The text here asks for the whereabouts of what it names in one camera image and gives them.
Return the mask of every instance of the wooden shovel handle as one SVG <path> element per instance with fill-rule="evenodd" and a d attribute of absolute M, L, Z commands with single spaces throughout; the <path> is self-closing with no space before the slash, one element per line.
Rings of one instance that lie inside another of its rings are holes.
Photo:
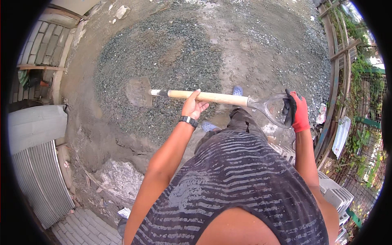
<path fill-rule="evenodd" d="M 168 97 L 172 98 L 182 98 L 187 99 L 191 96 L 192 91 L 181 91 L 181 90 L 169 90 L 167 92 Z M 230 105 L 239 105 L 246 107 L 248 104 L 248 97 L 245 96 L 237 96 L 231 94 L 216 94 L 216 93 L 207 93 L 201 92 L 196 100 L 199 101 L 208 101 L 208 102 L 216 102 Z"/>

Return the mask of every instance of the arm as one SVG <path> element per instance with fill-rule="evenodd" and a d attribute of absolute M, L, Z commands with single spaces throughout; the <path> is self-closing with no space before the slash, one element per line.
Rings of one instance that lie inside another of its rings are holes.
<path fill-rule="evenodd" d="M 185 101 L 181 113 L 182 116 L 190 116 L 197 120 L 200 113 L 209 106 L 207 102 L 195 101 L 199 93 L 200 90 L 196 90 Z M 169 185 L 171 178 L 181 162 L 193 131 L 194 128 L 189 123 L 179 122 L 166 142 L 150 159 L 142 185 L 140 186 L 125 227 L 124 245 L 131 244 L 144 217 Z"/>
<path fill-rule="evenodd" d="M 290 108 L 287 107 L 288 102 L 285 101 L 286 114 L 289 114 L 289 116 L 291 114 L 294 118 L 292 126 L 296 133 L 295 168 L 308 185 L 316 200 L 317 206 L 320 208 L 327 228 L 329 244 L 333 245 L 338 237 L 339 216 L 335 207 L 327 202 L 320 192 L 306 100 L 302 96 L 300 99 L 294 91 L 286 89 L 286 93 L 289 95 L 290 100 Z"/>

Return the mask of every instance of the hand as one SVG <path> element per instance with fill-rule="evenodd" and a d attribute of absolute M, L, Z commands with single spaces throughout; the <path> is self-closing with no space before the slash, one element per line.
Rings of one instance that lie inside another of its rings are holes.
<path fill-rule="evenodd" d="M 310 128 L 308 106 L 306 100 L 297 92 L 286 89 L 288 99 L 283 99 L 285 106 L 282 114 L 286 115 L 285 124 L 291 124 L 294 132 L 300 132 Z"/>
<path fill-rule="evenodd" d="M 207 109 L 210 105 L 206 101 L 198 101 L 195 98 L 199 95 L 200 89 L 194 91 L 191 96 L 184 102 L 182 107 L 182 116 L 190 116 L 191 118 L 197 120 L 200 117 L 200 113 Z"/>

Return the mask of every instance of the dark pants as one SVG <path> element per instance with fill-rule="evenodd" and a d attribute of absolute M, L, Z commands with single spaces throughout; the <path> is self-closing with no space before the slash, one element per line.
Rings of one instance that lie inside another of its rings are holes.
<path fill-rule="evenodd" d="M 266 135 L 261 130 L 260 126 L 256 123 L 256 121 L 253 119 L 253 117 L 244 109 L 237 107 L 231 111 L 230 122 L 228 123 L 227 127 L 222 130 L 207 132 L 205 136 L 200 139 L 194 153 L 196 154 L 199 147 L 203 145 L 207 140 L 209 140 L 213 135 L 229 130 L 237 132 L 248 132 L 268 143 Z"/>

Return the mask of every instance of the left hand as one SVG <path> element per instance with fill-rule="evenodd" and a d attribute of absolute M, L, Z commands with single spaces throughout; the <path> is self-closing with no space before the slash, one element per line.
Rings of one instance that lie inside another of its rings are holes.
<path fill-rule="evenodd" d="M 185 101 L 182 107 L 182 116 L 190 116 L 191 118 L 197 120 L 200 117 L 200 113 L 208 108 L 210 105 L 207 101 L 195 100 L 199 95 L 200 89 L 194 91 L 191 96 Z"/>

